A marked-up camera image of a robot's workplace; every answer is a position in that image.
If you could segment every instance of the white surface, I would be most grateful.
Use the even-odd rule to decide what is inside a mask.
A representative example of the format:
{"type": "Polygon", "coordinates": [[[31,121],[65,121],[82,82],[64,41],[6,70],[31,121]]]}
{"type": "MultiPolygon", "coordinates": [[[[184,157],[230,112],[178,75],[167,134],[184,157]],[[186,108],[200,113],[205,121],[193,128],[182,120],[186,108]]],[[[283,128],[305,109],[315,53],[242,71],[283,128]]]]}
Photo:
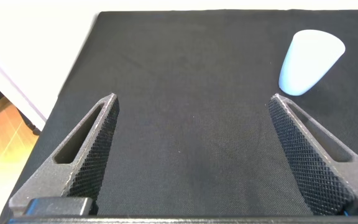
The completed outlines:
{"type": "Polygon", "coordinates": [[[358,0],[0,1],[0,91],[42,129],[98,12],[204,9],[358,9],[358,0]]]}
{"type": "Polygon", "coordinates": [[[345,45],[332,34],[302,30],[291,41],[280,72],[279,86],[300,96],[313,87],[345,52],[345,45]]]}

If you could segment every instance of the wooden floor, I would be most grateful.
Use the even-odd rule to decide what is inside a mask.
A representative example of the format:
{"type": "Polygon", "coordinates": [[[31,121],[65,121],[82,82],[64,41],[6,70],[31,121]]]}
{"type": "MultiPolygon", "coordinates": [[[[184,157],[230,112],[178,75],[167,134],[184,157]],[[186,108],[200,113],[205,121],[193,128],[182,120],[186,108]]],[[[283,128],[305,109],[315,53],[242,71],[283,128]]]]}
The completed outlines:
{"type": "Polygon", "coordinates": [[[16,107],[0,100],[0,213],[38,137],[16,107]]]}

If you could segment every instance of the plastic cup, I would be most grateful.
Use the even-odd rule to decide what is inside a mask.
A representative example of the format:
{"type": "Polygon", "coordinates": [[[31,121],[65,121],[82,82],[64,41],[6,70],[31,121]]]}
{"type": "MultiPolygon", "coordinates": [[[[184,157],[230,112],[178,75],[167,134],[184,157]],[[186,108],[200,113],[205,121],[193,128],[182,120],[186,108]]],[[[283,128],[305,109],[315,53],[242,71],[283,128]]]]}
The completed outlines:
{"type": "Polygon", "coordinates": [[[302,30],[292,39],[278,81],[288,95],[300,96],[313,87],[345,52],[345,45],[332,34],[302,30]]]}

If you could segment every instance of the black tablecloth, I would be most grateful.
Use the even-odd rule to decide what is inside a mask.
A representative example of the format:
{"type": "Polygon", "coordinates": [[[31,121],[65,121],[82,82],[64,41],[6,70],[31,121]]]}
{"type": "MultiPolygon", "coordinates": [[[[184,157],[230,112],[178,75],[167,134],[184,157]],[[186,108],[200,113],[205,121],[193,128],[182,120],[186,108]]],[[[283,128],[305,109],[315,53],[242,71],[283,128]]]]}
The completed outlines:
{"type": "Polygon", "coordinates": [[[100,215],[311,215],[267,109],[303,29],[346,51],[291,99],[358,153],[358,11],[102,12],[12,193],[113,92],[100,215]]]}

